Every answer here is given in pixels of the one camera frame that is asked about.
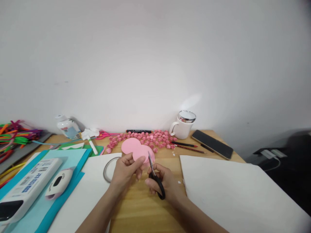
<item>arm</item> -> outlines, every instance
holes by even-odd
[[[132,154],[127,154],[117,160],[110,186],[94,209],[89,213],[76,233],[105,232],[114,210],[130,185],[134,173],[136,179],[142,176],[140,167],[145,161],[142,156],[134,162]]]
[[[162,180],[166,200],[177,210],[182,219],[187,222],[189,232],[228,233],[187,198],[179,188],[170,169],[157,163],[153,165],[153,168],[159,171],[156,174]],[[161,193],[158,184],[154,180],[148,178],[145,180],[145,183],[149,186],[152,194],[156,194],[156,191]]]

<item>scissor blade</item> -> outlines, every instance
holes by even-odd
[[[156,174],[155,174],[155,171],[153,170],[152,161],[151,161],[151,156],[150,156],[149,151],[148,151],[148,155],[149,155],[148,158],[149,158],[149,163],[150,163],[150,167],[151,167],[152,173],[153,173],[153,175],[156,175]]]

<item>white glue bottle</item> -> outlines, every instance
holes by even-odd
[[[81,130],[77,123],[73,119],[67,118],[64,115],[58,115],[55,117],[57,119],[57,128],[71,140],[76,140],[81,138]]]

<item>wooden table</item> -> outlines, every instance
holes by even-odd
[[[225,143],[213,130],[203,130],[203,132]],[[63,135],[54,135],[51,136],[46,143],[61,143],[67,141],[70,142],[70,140]],[[190,137],[178,141],[198,145],[199,147],[196,149],[207,152],[207,154],[202,154],[176,147],[174,150],[167,148],[159,149],[159,152],[155,154],[155,162],[168,167],[173,172],[176,180],[181,182],[180,187],[183,192],[186,193],[185,186],[183,185],[179,155],[192,155],[220,160],[224,159],[216,153],[212,153],[201,147],[197,141]],[[97,146],[106,146],[109,144],[109,139],[93,140],[93,142]],[[40,146],[33,153],[23,159],[23,161],[27,161],[35,152],[48,150],[49,147],[50,146],[48,145]],[[121,143],[119,143],[112,152],[121,152]],[[231,161],[245,163],[245,161],[235,152],[233,152]],[[133,177],[132,185],[128,193],[118,205],[117,210],[111,219],[110,232],[184,232],[184,229],[179,224],[178,214],[175,210],[166,201],[160,200],[157,195],[149,194],[149,189],[144,183],[147,177],[146,170],[143,171],[140,181],[136,182]]]

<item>hand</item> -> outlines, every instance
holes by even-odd
[[[171,204],[178,204],[182,198],[186,197],[186,195],[181,191],[177,181],[175,180],[172,171],[169,168],[163,167],[162,165],[155,163],[153,164],[154,171],[158,170],[155,174],[161,179],[164,190],[165,190],[165,199]],[[149,175],[152,172],[151,167],[147,171]],[[146,185],[150,188],[149,192],[152,194],[156,194],[159,192],[161,194],[161,190],[157,182],[153,179],[147,178],[145,180]]]
[[[129,186],[134,173],[136,173],[136,180],[139,180],[143,172],[140,167],[145,159],[146,157],[142,156],[134,161],[132,153],[119,158],[109,188],[114,189],[117,194],[121,194]]]

